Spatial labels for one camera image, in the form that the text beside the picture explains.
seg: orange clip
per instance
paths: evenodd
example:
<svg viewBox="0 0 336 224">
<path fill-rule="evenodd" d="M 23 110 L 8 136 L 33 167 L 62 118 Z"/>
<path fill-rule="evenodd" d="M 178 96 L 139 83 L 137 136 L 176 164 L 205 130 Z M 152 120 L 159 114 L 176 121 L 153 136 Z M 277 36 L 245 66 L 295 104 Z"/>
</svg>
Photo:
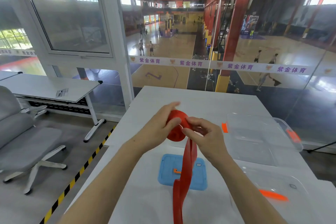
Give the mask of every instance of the orange clip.
<svg viewBox="0 0 336 224">
<path fill-rule="evenodd" d="M 180 174 L 181 172 L 177 171 L 177 169 L 174 168 L 174 173 L 176 173 L 176 174 Z"/>
<path fill-rule="evenodd" d="M 280 200 L 280 201 L 289 201 L 288 197 L 285 197 L 285 196 L 280 195 L 278 193 L 268 191 L 268 190 L 263 190 L 263 189 L 259 189 L 259 191 L 264 197 L 269 197 L 271 199 Z"/>
<path fill-rule="evenodd" d="M 226 123 L 223 123 L 223 122 L 222 122 L 222 129 L 223 129 L 223 132 L 224 132 L 224 133 L 228 133 L 228 128 L 227 128 L 227 126 L 226 126 Z"/>
<path fill-rule="evenodd" d="M 290 130 L 290 129 L 286 129 L 286 132 L 289 134 L 289 136 L 292 138 L 292 141 L 294 143 L 301 143 L 301 139 L 300 137 L 297 135 L 297 133 L 295 133 L 295 131 Z"/>
</svg>

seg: chair base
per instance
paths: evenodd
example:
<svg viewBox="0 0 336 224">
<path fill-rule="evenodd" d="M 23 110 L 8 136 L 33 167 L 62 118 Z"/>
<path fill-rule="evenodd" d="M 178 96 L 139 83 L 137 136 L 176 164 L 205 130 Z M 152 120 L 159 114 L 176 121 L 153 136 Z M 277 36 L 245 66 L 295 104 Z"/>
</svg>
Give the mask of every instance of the chair base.
<svg viewBox="0 0 336 224">
<path fill-rule="evenodd" d="M 54 163 L 54 162 L 50 162 L 50 161 L 46 161 L 48 158 L 51 158 L 53 155 L 55 155 L 56 153 L 58 153 L 59 151 L 65 149 L 65 145 L 61 145 L 60 147 L 58 147 L 55 150 L 52 150 L 51 152 L 49 152 L 48 154 L 46 154 L 39 162 L 37 162 L 35 164 L 35 166 L 33 166 L 30 169 L 30 174 L 28 177 L 28 182 L 26 185 L 26 188 L 23 190 L 23 193 L 25 195 L 28 195 L 31 193 L 32 191 L 32 184 L 35 180 L 35 177 L 37 175 L 37 171 L 39 170 L 39 167 L 54 167 L 54 168 L 61 168 L 63 170 L 67 169 L 67 165 L 65 164 L 61 164 L 61 163 Z M 14 172 L 11 175 L 6 176 L 6 178 L 3 180 L 4 183 L 8 183 L 10 182 L 14 177 L 22 174 L 23 172 Z"/>
</svg>

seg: red ribbon roll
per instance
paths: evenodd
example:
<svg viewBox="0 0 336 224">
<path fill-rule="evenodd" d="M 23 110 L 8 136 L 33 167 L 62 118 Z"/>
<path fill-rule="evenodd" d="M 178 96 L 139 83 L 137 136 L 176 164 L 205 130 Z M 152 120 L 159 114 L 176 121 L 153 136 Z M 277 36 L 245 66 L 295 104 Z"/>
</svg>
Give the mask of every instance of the red ribbon roll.
<svg viewBox="0 0 336 224">
<path fill-rule="evenodd" d="M 181 126 L 183 128 L 191 128 L 190 124 L 187 122 L 186 118 L 188 117 L 184 112 L 178 110 L 172 110 L 168 116 L 168 121 L 173 118 L 181 118 Z M 176 126 L 169 133 L 167 138 L 174 142 L 182 141 L 186 136 L 182 132 L 182 127 Z M 183 224 L 182 218 L 182 206 L 184 199 L 186 198 L 189 186 L 191 183 L 191 177 L 193 175 L 193 167 L 197 158 L 197 145 L 193 143 L 190 138 L 187 140 L 185 145 L 183 162 L 182 162 L 182 171 L 180 179 L 176 179 L 173 185 L 173 216 L 174 224 Z"/>
</svg>

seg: chair wheel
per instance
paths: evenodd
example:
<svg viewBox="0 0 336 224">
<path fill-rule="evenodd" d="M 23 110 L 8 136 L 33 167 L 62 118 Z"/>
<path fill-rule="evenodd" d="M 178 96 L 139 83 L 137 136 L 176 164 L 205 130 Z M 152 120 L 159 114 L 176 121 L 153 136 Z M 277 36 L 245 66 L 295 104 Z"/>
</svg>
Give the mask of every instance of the chair wheel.
<svg viewBox="0 0 336 224">
<path fill-rule="evenodd" d="M 33 189 L 30 189 L 27 193 L 25 193 L 26 196 L 30 195 L 33 192 Z"/>
<path fill-rule="evenodd" d="M 7 184 L 7 183 L 10 183 L 12 180 L 13 180 L 13 179 L 9 179 L 9 180 L 6 180 L 6 181 L 3 180 L 2 182 L 5 183 L 5 184 Z"/>
</svg>

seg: blue tray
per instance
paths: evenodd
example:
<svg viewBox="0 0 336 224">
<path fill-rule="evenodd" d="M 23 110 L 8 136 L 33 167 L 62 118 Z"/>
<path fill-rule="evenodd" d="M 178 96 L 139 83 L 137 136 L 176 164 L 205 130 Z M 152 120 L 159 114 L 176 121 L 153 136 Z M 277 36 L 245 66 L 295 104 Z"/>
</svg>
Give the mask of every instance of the blue tray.
<svg viewBox="0 0 336 224">
<path fill-rule="evenodd" d="M 182 170 L 183 156 L 174 154 L 165 154 L 162 156 L 159 176 L 157 180 L 162 185 L 173 186 L 175 179 L 180 178 L 180 174 L 174 173 Z M 192 178 L 189 189 L 205 190 L 208 187 L 207 173 L 204 160 L 197 158 L 192 169 Z"/>
</svg>

